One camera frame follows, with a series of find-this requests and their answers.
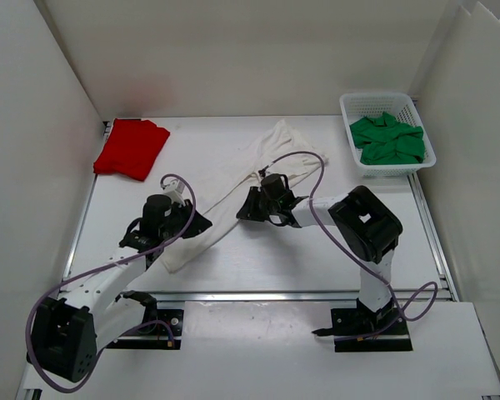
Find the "white t-shirt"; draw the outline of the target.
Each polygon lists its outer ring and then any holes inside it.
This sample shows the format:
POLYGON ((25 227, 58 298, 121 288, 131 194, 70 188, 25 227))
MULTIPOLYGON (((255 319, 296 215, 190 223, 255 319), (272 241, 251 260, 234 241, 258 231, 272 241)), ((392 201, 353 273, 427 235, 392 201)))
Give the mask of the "white t-shirt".
POLYGON ((285 174, 289 184, 295 186, 321 167, 319 158, 328 161, 322 149, 281 120, 244 149, 210 157, 210 165, 200 162, 187 180, 196 195, 197 212, 211 221, 212 227, 169 245, 158 261, 175 273, 230 233, 238 223, 236 213, 249 188, 259 184, 258 172, 263 168, 285 174))

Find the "red t-shirt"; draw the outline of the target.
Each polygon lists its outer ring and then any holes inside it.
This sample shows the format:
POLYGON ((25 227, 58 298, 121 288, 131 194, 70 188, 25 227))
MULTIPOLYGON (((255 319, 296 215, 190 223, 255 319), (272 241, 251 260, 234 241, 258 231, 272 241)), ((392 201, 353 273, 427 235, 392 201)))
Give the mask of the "red t-shirt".
POLYGON ((120 174, 144 182, 169 138, 166 128, 150 120, 116 118, 93 163, 93 172, 97 175, 120 174))

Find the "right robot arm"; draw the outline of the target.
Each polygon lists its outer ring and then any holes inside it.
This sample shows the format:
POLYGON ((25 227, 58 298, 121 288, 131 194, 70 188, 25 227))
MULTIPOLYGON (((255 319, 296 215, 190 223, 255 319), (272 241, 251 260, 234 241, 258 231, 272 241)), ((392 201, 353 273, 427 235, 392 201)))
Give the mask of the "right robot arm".
POLYGON ((365 186, 335 197, 299 197, 287 177, 273 173, 249 189, 236 214, 239 220, 269 222, 277 227, 336 227, 348 249, 363 265, 358 300, 364 306, 357 322, 376 333, 388 322, 391 264, 403 226, 387 206, 365 186))

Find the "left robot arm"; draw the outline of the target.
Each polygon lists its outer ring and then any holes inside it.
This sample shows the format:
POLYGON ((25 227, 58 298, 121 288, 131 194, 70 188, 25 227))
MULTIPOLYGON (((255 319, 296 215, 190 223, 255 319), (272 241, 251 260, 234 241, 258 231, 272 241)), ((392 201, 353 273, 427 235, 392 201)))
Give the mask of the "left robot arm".
POLYGON ((60 298, 45 296, 27 325, 27 360, 67 379, 83 380, 96 357, 131 330, 150 333, 159 324, 156 299, 128 289, 179 238, 206 232, 212 222, 193 203, 154 194, 127 227, 107 269, 95 272, 60 298))

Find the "white plastic basket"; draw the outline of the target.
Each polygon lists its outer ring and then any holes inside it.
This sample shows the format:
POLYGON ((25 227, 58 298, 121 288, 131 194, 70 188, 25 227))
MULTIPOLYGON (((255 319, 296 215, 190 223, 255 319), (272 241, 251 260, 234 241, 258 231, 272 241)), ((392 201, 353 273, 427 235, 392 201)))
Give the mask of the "white plastic basket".
POLYGON ((363 176, 408 175, 421 168, 430 168, 435 164, 436 156, 432 144, 413 105, 413 100, 408 95, 401 92, 348 93, 340 97, 340 106, 353 159, 358 171, 363 176), (423 128, 426 152, 422 163, 405 165, 364 165, 361 163, 362 151, 355 148, 349 126, 363 117, 376 118, 383 113, 393 115, 399 122, 423 128))

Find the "green garment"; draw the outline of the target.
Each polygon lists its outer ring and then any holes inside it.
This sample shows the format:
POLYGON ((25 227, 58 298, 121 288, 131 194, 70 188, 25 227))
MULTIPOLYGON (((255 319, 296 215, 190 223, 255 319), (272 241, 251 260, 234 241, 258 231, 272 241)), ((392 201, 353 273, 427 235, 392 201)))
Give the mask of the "green garment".
POLYGON ((380 117, 362 117, 351 124, 355 148, 360 149, 364 165, 420 164, 424 161, 426 146, 424 130, 384 112, 380 117))

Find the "aluminium rail front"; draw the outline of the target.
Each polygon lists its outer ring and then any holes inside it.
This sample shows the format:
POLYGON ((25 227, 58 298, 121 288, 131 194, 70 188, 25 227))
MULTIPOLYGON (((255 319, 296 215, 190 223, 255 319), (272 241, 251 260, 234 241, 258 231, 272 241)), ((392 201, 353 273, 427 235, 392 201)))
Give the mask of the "aluminium rail front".
POLYGON ((341 302, 354 301, 358 291, 205 291, 169 292, 151 291, 150 294, 164 303, 182 302, 341 302))

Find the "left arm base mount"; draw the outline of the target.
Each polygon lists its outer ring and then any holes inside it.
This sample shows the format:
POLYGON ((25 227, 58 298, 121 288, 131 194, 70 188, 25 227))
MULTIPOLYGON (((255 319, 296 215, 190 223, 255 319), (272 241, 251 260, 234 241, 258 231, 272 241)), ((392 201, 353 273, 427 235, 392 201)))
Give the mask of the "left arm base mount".
POLYGON ((137 291, 123 292, 115 301, 137 304, 142 317, 140 322, 132 324, 123 335, 113 339, 107 348, 166 351, 181 349, 184 323, 182 306, 164 306, 153 295, 137 291))

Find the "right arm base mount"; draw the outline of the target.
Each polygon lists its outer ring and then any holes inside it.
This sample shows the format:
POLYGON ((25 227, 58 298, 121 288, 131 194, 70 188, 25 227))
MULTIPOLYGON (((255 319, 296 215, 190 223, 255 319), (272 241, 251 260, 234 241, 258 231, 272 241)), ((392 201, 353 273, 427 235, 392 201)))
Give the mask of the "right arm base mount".
POLYGON ((333 308, 332 326, 312 333, 318 338, 332 337, 336 353, 411 352, 407 322, 390 301, 377 312, 358 299, 355 307, 333 308))

